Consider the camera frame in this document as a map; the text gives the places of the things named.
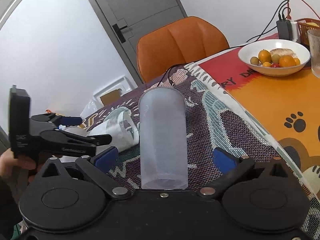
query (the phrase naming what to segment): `person's arm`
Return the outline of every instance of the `person's arm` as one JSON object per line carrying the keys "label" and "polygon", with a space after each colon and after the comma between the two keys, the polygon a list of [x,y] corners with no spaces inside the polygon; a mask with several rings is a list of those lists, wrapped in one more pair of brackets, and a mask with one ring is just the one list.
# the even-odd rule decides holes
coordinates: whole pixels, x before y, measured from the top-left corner
{"label": "person's arm", "polygon": [[10,187],[4,182],[4,179],[11,176],[14,166],[33,170],[36,168],[36,163],[23,155],[14,159],[13,152],[10,149],[0,156],[0,235],[6,239],[11,239],[14,225],[22,221],[19,208],[12,197]]}

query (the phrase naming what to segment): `power adapter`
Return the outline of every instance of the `power adapter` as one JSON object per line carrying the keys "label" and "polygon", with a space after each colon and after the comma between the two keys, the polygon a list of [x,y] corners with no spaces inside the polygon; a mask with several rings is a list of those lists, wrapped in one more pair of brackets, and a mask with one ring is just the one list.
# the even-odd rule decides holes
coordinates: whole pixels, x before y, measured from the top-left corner
{"label": "power adapter", "polygon": [[292,40],[292,26],[290,20],[279,20],[277,21],[277,28],[279,39],[281,40]]}

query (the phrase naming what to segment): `orange chair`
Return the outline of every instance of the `orange chair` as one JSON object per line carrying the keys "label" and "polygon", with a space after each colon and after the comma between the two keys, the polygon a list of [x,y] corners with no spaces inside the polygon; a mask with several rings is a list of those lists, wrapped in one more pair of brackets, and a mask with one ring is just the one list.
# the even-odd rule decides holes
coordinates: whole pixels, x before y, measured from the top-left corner
{"label": "orange chair", "polygon": [[145,82],[162,75],[175,64],[196,62],[229,48],[215,26],[198,17],[187,17],[140,38],[137,61]]}

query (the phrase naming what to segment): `bowl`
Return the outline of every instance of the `bowl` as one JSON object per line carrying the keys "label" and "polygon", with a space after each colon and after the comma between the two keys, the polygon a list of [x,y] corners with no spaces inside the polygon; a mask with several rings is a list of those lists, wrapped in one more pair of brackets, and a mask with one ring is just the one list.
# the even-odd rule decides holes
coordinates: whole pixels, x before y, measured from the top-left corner
{"label": "bowl", "polygon": [[[281,67],[281,68],[273,68],[273,67],[263,67],[262,65],[256,66],[250,64],[250,59],[252,57],[258,57],[258,54],[261,50],[265,49],[267,51],[271,51],[272,49],[291,49],[299,58],[301,64],[293,67]],[[288,40],[263,40],[256,41],[244,46],[238,52],[239,59],[246,63],[249,68],[253,70],[273,77],[281,77],[291,75],[299,70],[301,70],[305,64],[310,60],[310,52],[301,44],[288,41]]]}

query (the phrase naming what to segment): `red cable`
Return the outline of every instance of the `red cable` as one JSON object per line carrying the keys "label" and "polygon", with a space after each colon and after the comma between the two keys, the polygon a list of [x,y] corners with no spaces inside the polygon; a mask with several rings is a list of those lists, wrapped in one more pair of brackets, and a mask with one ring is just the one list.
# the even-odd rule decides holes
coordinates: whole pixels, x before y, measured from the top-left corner
{"label": "red cable", "polygon": [[[308,3],[305,1],[305,0],[301,0],[301,1],[303,1],[314,13],[315,13],[315,15],[319,18],[319,20],[320,20],[320,16],[316,13],[316,11],[315,10],[313,10],[312,9],[312,7],[310,6],[310,5],[308,5]],[[288,9],[287,9],[287,19],[289,19],[289,20],[291,20],[291,16],[290,16],[290,12],[289,12],[289,0],[288,0]]]}

